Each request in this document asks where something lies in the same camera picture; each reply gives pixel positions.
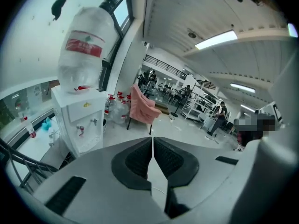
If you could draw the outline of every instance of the dispenser faucet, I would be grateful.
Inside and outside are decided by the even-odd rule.
[[[97,125],[97,122],[98,122],[97,119],[91,119],[90,121],[93,122],[95,126]]]
[[[84,134],[84,126],[77,126],[77,129],[81,130],[81,134],[79,134],[81,137]]]

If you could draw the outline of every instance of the water dispenser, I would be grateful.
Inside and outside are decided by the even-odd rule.
[[[77,94],[51,89],[61,136],[75,157],[103,147],[106,96],[90,88]]]

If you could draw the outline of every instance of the blue object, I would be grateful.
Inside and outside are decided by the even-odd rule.
[[[49,117],[46,118],[46,122],[47,122],[48,128],[52,127],[51,119]]]
[[[49,129],[49,126],[48,126],[48,124],[45,120],[42,123],[42,129],[45,130],[45,131],[47,131]]]

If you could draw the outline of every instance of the stand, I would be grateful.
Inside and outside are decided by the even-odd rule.
[[[181,102],[182,102],[182,101],[179,102],[178,107],[177,107],[177,109],[176,109],[175,112],[170,112],[170,114],[171,114],[173,117],[176,117],[176,118],[178,117],[178,115],[177,115],[177,111],[178,111],[179,106],[181,105]]]
[[[217,134],[215,134],[214,138],[210,138],[210,137],[207,137],[207,136],[206,136],[206,138],[208,138],[209,140],[215,141],[215,142],[216,142],[216,144],[219,144],[219,143],[218,143],[218,142],[215,140],[215,138],[216,138],[216,135],[217,135]]]

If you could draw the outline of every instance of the red label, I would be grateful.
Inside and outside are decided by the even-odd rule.
[[[30,133],[30,137],[31,137],[31,138],[35,138],[35,137],[36,137],[36,132],[33,131],[32,133]]]
[[[104,43],[102,38],[94,34],[74,30],[70,33],[65,49],[100,58]]]
[[[69,39],[66,43],[65,49],[96,56],[98,58],[100,58],[102,53],[102,47],[77,39]]]

